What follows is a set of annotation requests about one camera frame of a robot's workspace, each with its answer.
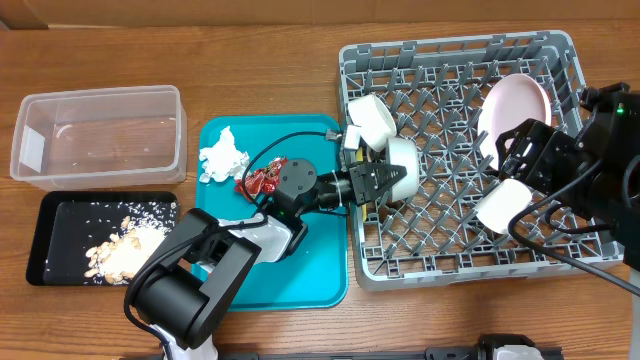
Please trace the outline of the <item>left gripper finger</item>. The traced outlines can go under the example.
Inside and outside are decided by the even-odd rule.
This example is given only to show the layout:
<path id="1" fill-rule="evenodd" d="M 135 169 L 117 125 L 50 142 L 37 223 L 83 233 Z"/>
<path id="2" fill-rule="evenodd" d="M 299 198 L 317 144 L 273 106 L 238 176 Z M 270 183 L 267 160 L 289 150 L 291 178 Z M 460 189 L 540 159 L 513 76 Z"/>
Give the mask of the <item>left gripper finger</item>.
<path id="1" fill-rule="evenodd" d="M 367 180 L 364 187 L 364 202 L 381 201 L 382 203 L 392 202 L 392 189 L 398 183 L 398 180 L 389 180 L 386 182 L 378 182 L 377 180 Z"/>
<path id="2" fill-rule="evenodd" d="M 402 165 L 376 164 L 376 176 L 379 183 L 398 183 L 407 174 Z"/>

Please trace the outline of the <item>grey bowl with rice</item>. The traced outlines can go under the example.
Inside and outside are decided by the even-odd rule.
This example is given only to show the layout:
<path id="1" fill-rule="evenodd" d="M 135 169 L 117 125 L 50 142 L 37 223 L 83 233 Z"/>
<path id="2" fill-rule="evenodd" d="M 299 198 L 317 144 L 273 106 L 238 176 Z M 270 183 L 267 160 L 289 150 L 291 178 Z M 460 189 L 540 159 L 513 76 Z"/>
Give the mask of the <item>grey bowl with rice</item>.
<path id="1" fill-rule="evenodd" d="M 386 162 L 403 166 L 406 175 L 391 188 L 390 202 L 414 196 L 419 184 L 419 157 L 416 145 L 408 139 L 392 137 L 387 139 Z"/>

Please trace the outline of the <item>yellow plastic spoon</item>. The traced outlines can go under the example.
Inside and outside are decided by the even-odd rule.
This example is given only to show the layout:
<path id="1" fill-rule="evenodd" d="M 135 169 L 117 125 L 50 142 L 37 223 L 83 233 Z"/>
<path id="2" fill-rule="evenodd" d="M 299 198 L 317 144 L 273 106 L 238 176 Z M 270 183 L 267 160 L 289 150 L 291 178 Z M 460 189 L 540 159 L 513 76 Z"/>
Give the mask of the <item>yellow plastic spoon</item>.
<path id="1" fill-rule="evenodd" d="M 363 148 L 359 148 L 355 153 L 355 160 L 358 162 L 364 162 L 366 160 L 365 155 L 366 155 L 366 151 Z M 367 215 L 368 215 L 367 206 L 361 205 L 360 210 L 362 213 L 361 222 L 364 223 L 367 220 Z"/>

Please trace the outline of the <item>green bowl with nuts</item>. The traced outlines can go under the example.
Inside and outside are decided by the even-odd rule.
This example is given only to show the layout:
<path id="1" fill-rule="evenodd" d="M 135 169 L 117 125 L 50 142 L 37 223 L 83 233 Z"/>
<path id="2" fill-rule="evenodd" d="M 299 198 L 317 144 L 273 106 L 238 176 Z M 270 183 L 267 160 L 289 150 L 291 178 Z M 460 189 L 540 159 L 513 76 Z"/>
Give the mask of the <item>green bowl with nuts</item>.
<path id="1" fill-rule="evenodd" d="M 350 101 L 347 110 L 352 123 L 360 128 L 361 138 L 373 151 L 381 152 L 387 139 L 396 136 L 396 123 L 386 104 L 375 94 Z"/>

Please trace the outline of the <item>white cup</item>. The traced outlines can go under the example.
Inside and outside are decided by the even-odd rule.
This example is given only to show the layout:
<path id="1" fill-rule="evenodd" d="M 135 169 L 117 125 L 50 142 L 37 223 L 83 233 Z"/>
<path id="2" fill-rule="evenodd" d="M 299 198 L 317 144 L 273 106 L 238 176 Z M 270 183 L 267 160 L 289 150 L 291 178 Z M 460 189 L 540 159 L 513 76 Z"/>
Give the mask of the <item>white cup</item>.
<path id="1" fill-rule="evenodd" d="M 509 221 L 532 199 L 529 188 L 514 179 L 505 179 L 474 208 L 477 219 L 489 230 L 506 234 Z"/>

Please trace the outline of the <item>pink round plate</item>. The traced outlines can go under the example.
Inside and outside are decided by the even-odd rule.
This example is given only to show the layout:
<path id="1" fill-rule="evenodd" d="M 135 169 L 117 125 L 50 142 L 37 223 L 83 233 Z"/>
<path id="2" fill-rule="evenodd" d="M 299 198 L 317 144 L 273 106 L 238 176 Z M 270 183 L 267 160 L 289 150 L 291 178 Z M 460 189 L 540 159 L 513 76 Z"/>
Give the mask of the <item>pink round plate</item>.
<path id="1" fill-rule="evenodd" d="M 498 81 L 487 94 L 477 121 L 477 132 L 487 137 L 479 145 L 483 157 L 491 156 L 489 166 L 499 167 L 496 140 L 527 119 L 551 124 L 550 100 L 544 89 L 526 74 L 511 74 Z"/>

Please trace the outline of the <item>red snack wrapper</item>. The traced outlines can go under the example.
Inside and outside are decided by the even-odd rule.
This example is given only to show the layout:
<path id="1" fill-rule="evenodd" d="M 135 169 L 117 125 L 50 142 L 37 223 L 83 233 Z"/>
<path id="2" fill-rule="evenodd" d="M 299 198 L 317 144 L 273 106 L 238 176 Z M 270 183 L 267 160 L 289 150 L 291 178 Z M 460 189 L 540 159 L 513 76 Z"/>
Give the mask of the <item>red snack wrapper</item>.
<path id="1" fill-rule="evenodd" d="M 234 191 L 242 194 L 247 201 L 256 198 L 260 194 L 272 194 L 280 183 L 280 171 L 288 163 L 286 157 L 276 157 L 266 167 L 249 172 L 245 179 L 246 191 L 243 190 L 242 180 L 235 180 Z"/>

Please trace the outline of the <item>white napkin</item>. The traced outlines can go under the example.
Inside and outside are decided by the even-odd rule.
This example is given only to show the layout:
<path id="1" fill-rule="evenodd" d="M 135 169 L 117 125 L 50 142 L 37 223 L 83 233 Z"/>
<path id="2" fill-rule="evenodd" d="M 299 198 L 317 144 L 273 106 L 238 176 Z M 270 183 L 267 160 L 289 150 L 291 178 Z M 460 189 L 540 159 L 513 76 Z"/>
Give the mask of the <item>white napkin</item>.
<path id="1" fill-rule="evenodd" d="M 236 148 L 235 137 L 227 126 L 220 131 L 219 140 L 212 147 L 199 150 L 199 160 L 202 162 L 199 181 L 222 183 L 229 177 L 240 180 L 249 165 L 250 156 Z"/>

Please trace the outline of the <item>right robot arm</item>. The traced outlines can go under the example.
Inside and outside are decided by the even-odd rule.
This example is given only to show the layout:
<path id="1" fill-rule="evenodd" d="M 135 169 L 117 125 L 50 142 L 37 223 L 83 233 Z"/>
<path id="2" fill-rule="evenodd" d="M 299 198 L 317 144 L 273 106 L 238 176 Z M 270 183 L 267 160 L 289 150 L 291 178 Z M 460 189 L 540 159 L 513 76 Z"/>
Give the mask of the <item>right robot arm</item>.
<path id="1" fill-rule="evenodd" d="M 569 136 L 528 119 L 496 140 L 501 178 L 511 178 L 544 194 L 544 199 L 517 213 L 507 231 L 519 244 L 619 288 L 639 294 L 639 94 L 625 82 L 589 87 L 580 95 L 589 121 Z M 544 208 L 544 220 L 562 207 L 598 224 L 569 228 L 569 235 L 608 231 L 624 247 L 630 267 L 623 280 L 569 255 L 526 239 L 516 230 L 525 216 Z"/>

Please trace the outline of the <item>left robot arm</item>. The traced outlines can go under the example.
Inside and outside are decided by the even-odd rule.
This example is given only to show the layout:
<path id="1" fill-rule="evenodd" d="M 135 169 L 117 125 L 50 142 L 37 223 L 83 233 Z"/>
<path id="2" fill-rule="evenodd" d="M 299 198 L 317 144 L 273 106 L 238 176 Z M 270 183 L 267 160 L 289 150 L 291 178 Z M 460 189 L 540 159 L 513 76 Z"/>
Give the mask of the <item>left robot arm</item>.
<path id="1" fill-rule="evenodd" d="M 415 165 L 356 162 L 320 175 L 307 160 L 287 161 L 275 191 L 248 219 L 215 218 L 200 208 L 183 220 L 130 281 L 124 313 L 161 343 L 165 359 L 214 359 L 211 336 L 252 267 L 291 255 L 308 232 L 302 215 L 379 199 L 417 179 Z"/>

